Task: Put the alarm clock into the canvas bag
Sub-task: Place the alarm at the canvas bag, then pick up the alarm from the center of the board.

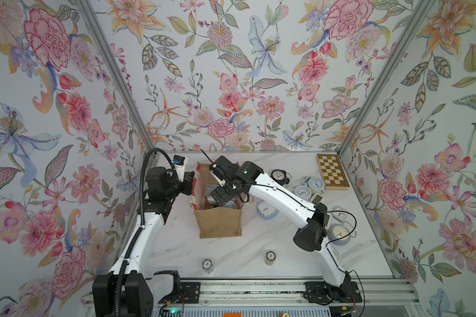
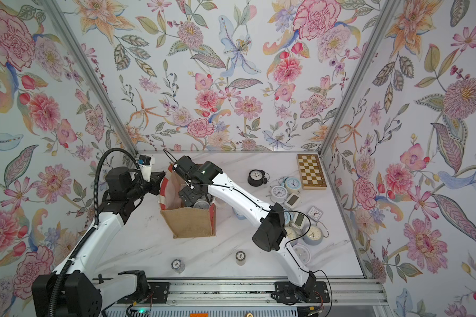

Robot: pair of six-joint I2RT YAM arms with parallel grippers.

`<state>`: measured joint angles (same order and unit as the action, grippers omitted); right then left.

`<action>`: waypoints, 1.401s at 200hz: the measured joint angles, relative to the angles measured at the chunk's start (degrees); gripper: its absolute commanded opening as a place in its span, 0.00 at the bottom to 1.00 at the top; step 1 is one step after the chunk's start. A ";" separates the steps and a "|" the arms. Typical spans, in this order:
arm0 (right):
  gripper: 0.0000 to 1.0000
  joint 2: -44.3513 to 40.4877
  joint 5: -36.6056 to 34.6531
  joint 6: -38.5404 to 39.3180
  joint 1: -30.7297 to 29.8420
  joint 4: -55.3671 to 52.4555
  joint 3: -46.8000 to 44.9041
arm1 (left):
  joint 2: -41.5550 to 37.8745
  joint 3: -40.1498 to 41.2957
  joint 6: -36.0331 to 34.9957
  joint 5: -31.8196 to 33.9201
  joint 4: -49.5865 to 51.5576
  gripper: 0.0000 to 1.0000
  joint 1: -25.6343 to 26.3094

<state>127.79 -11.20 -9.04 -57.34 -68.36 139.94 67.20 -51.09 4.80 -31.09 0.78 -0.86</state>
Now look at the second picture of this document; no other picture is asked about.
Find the white round alarm clock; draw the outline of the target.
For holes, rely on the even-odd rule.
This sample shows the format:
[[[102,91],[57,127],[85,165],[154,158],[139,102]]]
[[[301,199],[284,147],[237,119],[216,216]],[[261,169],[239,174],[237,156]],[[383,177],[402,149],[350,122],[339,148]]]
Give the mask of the white round alarm clock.
[[[207,202],[206,200],[198,200],[194,205],[196,209],[209,209],[211,207],[211,203]]]

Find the black twin bell alarm clock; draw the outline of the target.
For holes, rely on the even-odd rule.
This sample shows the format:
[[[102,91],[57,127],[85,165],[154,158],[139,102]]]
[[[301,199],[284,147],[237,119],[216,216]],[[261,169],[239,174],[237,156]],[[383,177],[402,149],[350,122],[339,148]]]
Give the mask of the black twin bell alarm clock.
[[[247,177],[250,186],[259,187],[268,183],[267,173],[264,170],[251,170]]]

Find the mint round alarm clock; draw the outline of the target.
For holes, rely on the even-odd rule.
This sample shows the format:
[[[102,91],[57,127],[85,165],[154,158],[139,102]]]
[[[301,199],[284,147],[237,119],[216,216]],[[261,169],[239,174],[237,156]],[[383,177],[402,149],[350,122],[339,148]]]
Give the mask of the mint round alarm clock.
[[[290,211],[285,211],[284,212],[284,219],[285,219],[285,224],[289,225],[293,219],[293,215]]]

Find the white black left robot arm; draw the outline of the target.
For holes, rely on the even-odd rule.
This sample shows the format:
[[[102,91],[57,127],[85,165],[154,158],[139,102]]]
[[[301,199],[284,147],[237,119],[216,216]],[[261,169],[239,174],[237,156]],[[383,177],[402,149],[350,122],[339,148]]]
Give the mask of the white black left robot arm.
[[[123,299],[135,303],[152,294],[145,272],[129,270],[95,285],[92,278],[103,254],[141,205],[145,195],[159,195],[164,172],[152,170],[154,160],[140,155],[132,169],[120,166],[106,176],[104,195],[94,191],[93,224],[52,273],[32,286],[37,316],[99,316]]]

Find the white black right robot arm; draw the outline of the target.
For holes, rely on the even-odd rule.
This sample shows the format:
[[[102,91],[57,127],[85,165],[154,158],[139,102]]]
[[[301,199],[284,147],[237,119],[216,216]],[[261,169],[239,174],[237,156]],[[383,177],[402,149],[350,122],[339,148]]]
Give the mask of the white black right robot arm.
[[[301,261],[293,240],[287,237],[285,210],[281,204],[271,205],[255,197],[210,161],[199,165],[190,157],[182,156],[172,162],[170,170],[185,185],[178,193],[185,206],[193,206],[199,198],[213,196],[236,209],[257,229],[252,241],[261,250],[273,252],[287,274],[292,298],[282,302],[287,305],[309,303],[319,293],[315,272]]]

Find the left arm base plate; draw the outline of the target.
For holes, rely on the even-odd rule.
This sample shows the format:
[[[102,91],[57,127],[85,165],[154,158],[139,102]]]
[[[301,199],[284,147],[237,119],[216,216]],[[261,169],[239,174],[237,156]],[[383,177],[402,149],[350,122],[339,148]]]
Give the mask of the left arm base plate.
[[[139,304],[142,300],[148,304],[166,304],[169,295],[169,288],[169,282],[149,281],[148,287],[140,285],[138,291],[120,299],[118,304],[132,304],[133,302]]]

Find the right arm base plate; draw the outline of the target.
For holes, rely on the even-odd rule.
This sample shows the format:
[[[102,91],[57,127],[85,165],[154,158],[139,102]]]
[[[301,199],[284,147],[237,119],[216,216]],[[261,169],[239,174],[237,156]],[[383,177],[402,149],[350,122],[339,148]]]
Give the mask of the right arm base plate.
[[[274,291],[271,298],[277,303],[294,305],[295,303],[330,303],[331,292],[323,281],[317,281],[308,289],[293,285],[289,281],[277,281],[274,283]]]

